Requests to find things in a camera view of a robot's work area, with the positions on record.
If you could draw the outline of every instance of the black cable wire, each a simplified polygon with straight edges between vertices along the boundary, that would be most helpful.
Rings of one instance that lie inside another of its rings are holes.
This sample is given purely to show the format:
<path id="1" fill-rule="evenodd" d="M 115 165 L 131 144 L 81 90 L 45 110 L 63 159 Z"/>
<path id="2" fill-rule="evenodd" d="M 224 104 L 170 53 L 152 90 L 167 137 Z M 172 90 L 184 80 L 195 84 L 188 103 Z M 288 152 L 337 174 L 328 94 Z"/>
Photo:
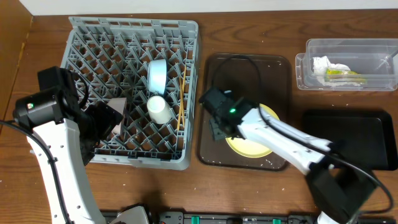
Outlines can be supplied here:
<path id="1" fill-rule="evenodd" d="M 85 95 L 79 103 L 79 108 L 82 109 L 86 105 L 87 100 L 88 100 L 88 85 L 87 85 L 85 79 L 82 77 L 82 75 L 80 75 L 79 73 L 76 73 L 76 72 L 72 72 L 72 74 L 76 75 L 80 79 L 80 81 L 85 85 Z"/>
<path id="2" fill-rule="evenodd" d="M 230 58 L 227 58 L 227 59 L 224 60 L 221 64 L 219 64 L 218 67 L 216 68 L 216 70 L 214 71 L 213 78 L 211 79 L 211 85 L 214 86 L 215 77 L 216 77 L 217 74 L 218 74 L 218 70 L 219 70 L 227 61 L 229 61 L 229 60 L 231 60 L 231 59 L 234 59 L 234 58 L 246 59 L 246 60 L 248 60 L 248 61 L 253 65 L 253 67 L 256 69 L 257 76 L 258 76 L 258 79 L 259 79 L 259 89 L 260 89 L 260 91 L 264 91 L 265 89 L 262 87 L 261 73 L 260 73 L 260 70 L 259 70 L 258 66 L 257 66 L 249 57 L 244 56 L 244 55 L 234 55 L 234 56 L 232 56 L 232 57 L 230 57 Z M 335 161 L 335 162 L 338 162 L 338 163 L 340 163 L 340 164 L 343 164 L 343 165 L 346 166 L 346 167 L 350 167 L 351 169 L 357 170 L 358 172 L 362 173 L 362 174 L 365 175 L 367 178 L 369 178 L 372 182 L 374 182 L 374 184 L 376 184 L 376 186 L 380 187 L 380 188 L 384 191 L 384 193 L 387 195 L 387 197 L 388 197 L 388 199 L 389 199 L 389 206 L 388 206 L 387 208 L 381 209 L 381 210 L 360 211 L 359 214 L 358 214 L 358 216 L 359 216 L 359 215 L 364 215 L 364 214 L 380 214 L 380 213 L 386 213 L 386 212 L 389 212 L 390 210 L 392 210 L 392 208 L 394 207 L 394 199 L 392 198 L 392 195 L 391 195 L 390 191 L 388 191 L 387 187 L 386 187 L 379 179 L 377 179 L 377 177 L 374 177 L 374 176 L 373 176 L 372 174 L 370 174 L 369 172 L 367 172 L 367 171 L 365 171 L 365 170 L 359 168 L 358 166 L 356 166 L 356 165 L 354 165 L 354 164 L 352 164 L 352 163 L 349 163 L 349 162 L 347 162 L 347 161 L 345 161 L 345 160 L 339 158 L 338 156 L 334 156 L 334 155 L 332 155 L 332 154 L 330 154 L 330 153 L 328 153 L 328 152 L 325 152 L 325 151 L 323 151 L 323 150 L 321 150 L 321 149 L 319 149 L 319 148 L 317 148 L 317 147 L 315 147 L 315 146 L 313 146 L 313 145 L 311 145 L 311 144 L 309 144 L 309 143 L 307 143 L 307 142 L 303 142 L 303 141 L 301 141 L 301 140 L 299 140 L 299 139 L 295 139 L 294 137 L 289 136 L 288 134 L 285 134 L 283 131 L 281 131 L 281 130 L 279 130 L 278 128 L 276 128 L 275 126 L 273 126 L 269 120 L 265 119 L 265 117 L 264 117 L 263 114 L 261 113 L 261 110 L 262 110 L 262 109 L 261 109 L 261 107 L 260 107 L 260 104 L 258 105 L 258 107 L 259 107 L 259 113 L 260 113 L 261 119 L 262 119 L 269 127 L 271 127 L 274 131 L 276 131 L 277 133 L 283 135 L 284 137 L 286 137 L 286 138 L 288 138 L 288 139 L 290 139 L 290 140 L 292 140 L 292 141 L 294 141 L 294 142 L 296 142 L 296 143 L 298 143 L 298 144 L 303 145 L 304 147 L 306 147 L 306 148 L 308 148 L 308 149 L 310 149 L 310 150 L 313 150 L 313 151 L 315 151 L 315 152 L 318 152 L 318 153 L 320 153 L 320 154 L 323 154 L 324 156 L 329 157 L 330 159 L 332 159 L 332 160 Z"/>
<path id="3" fill-rule="evenodd" d="M 253 67 L 256 69 L 257 74 L 259 75 L 259 89 L 260 91 L 264 90 L 264 88 L 262 87 L 262 82 L 261 82 L 261 76 L 260 76 L 260 70 L 259 67 L 253 62 L 253 60 L 251 60 L 251 58 L 245 56 L 245 55 L 234 55 L 232 57 L 229 57 L 227 59 L 225 59 L 221 64 L 219 64 L 216 68 L 216 70 L 213 72 L 213 77 L 211 78 L 211 85 L 214 86 L 214 82 L 216 79 L 216 76 L 218 74 L 218 71 L 220 70 L 220 68 L 226 63 L 229 62 L 231 59 L 245 59 L 248 60 L 250 62 L 251 65 L 253 65 Z"/>
<path id="4" fill-rule="evenodd" d="M 68 211 L 67 211 L 67 207 L 65 205 L 65 200 L 63 199 L 63 195 L 62 195 L 61 184 L 60 184 L 60 180 L 59 180 L 59 177 L 58 177 L 57 168 L 55 167 L 55 160 L 52 157 L 51 152 L 47 149 L 46 146 L 43 145 L 43 143 L 40 140 L 38 140 L 28 130 L 26 130 L 26 129 L 22 128 L 22 127 L 16 126 L 15 124 L 12 124 L 11 121 L 0 120 L 0 124 L 2 124 L 4 126 L 7 126 L 9 128 L 12 128 L 12 129 L 14 129 L 16 131 L 19 131 L 20 133 L 22 133 L 22 134 L 26 135 L 27 137 L 31 138 L 31 140 L 36 142 L 36 144 L 38 144 L 42 148 L 44 154 L 47 156 L 47 159 L 49 160 L 49 165 L 51 167 L 51 171 L 52 171 L 52 175 L 53 175 L 53 179 L 54 179 L 54 183 L 55 183 L 55 189 L 57 190 L 58 201 L 59 201 L 59 204 L 60 204 L 60 207 L 61 207 L 63 218 L 65 219 L 65 222 L 67 224 L 71 224 L 72 222 L 69 219 L 69 214 L 68 214 Z"/>

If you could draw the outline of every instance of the black tray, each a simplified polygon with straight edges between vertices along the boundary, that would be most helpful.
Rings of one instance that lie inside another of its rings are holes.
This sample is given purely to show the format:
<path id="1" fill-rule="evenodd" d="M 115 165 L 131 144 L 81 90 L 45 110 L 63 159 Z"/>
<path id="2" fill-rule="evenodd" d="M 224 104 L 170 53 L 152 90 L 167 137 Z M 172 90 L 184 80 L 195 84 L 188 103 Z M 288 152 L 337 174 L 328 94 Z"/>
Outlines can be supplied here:
<path id="1" fill-rule="evenodd" d="M 218 65 L 234 54 L 214 54 L 206 61 L 205 91 L 211 85 L 214 70 Z M 245 55 L 253 60 L 261 73 L 265 93 L 258 88 L 256 70 L 248 60 L 231 59 L 220 69 L 215 86 L 223 90 L 232 90 L 233 95 L 243 96 L 254 102 L 269 106 L 279 119 L 288 123 L 290 105 L 291 71 L 286 58 L 273 55 Z M 210 114 L 201 109 L 200 145 L 197 150 L 199 160 L 212 166 L 238 167 L 247 169 L 280 171 L 287 162 L 275 153 L 260 158 L 247 158 L 234 152 L 225 140 L 215 142 L 209 127 Z"/>
<path id="2" fill-rule="evenodd" d="M 398 155 L 391 116 L 385 111 L 309 110 L 303 132 L 341 141 L 350 162 L 374 169 L 396 170 Z"/>

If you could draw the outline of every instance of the white wall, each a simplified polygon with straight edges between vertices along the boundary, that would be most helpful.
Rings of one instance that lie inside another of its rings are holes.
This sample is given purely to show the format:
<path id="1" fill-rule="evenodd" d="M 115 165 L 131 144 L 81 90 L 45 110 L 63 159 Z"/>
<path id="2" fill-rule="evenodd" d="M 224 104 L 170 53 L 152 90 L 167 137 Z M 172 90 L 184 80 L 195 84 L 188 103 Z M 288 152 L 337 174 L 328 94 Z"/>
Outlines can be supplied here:
<path id="1" fill-rule="evenodd" d="M 393 9 L 398 0 L 20 0 L 34 16 L 317 9 Z"/>

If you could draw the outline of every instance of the gray dish rack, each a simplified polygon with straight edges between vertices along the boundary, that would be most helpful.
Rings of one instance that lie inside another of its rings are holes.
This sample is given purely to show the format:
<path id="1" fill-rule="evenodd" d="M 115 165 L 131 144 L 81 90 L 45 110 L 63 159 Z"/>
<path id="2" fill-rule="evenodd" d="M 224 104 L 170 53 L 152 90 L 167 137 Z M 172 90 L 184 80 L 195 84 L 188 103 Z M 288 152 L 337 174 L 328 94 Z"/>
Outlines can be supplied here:
<path id="1" fill-rule="evenodd" d="M 110 134 L 95 149 L 92 162 L 184 170 L 190 164 L 200 36 L 193 21 L 69 17 L 70 32 L 61 67 L 83 75 L 89 86 L 87 105 L 99 100 L 127 98 L 121 134 Z M 172 119 L 153 123 L 146 102 L 147 69 L 152 60 L 167 59 L 164 98 Z M 183 93 L 185 128 L 177 119 L 180 85 L 187 66 Z M 80 98 L 84 84 L 76 80 Z"/>

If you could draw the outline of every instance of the plastic tray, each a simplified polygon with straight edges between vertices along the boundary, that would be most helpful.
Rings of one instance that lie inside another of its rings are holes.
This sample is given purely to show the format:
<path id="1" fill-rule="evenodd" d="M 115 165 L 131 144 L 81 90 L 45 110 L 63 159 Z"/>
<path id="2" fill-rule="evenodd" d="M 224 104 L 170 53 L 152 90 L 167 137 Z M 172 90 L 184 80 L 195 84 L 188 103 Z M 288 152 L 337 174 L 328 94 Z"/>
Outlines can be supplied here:
<path id="1" fill-rule="evenodd" d="M 62 67 L 79 72 L 90 87 L 88 104 L 127 98 L 122 133 L 111 134 L 95 149 L 92 162 L 184 170 L 189 166 L 199 66 L 200 36 L 193 21 L 69 17 L 70 32 Z M 153 123 L 146 102 L 147 69 L 152 60 L 169 62 L 164 98 L 172 120 Z M 185 128 L 177 131 L 178 78 L 187 66 L 183 93 Z M 78 94 L 84 84 L 76 81 Z"/>
<path id="2" fill-rule="evenodd" d="M 385 111 L 309 110 L 303 131 L 341 142 L 347 160 L 374 170 L 396 170 L 398 155 L 391 116 Z"/>
<path id="3" fill-rule="evenodd" d="M 233 54 L 214 54 L 206 61 L 205 90 L 211 86 L 211 79 L 219 64 Z M 265 90 L 258 89 L 256 70 L 248 60 L 232 59 L 220 69 L 215 86 L 222 90 L 231 90 L 235 100 L 243 96 L 253 102 L 269 106 L 281 121 L 289 122 L 291 97 L 291 67 L 286 58 L 275 55 L 245 55 L 259 68 Z M 281 171 L 288 162 L 275 153 L 260 158 L 248 158 L 231 149 L 225 139 L 214 141 L 210 131 L 211 115 L 202 109 L 200 142 L 197 156 L 210 166 L 225 166 L 244 169 Z"/>

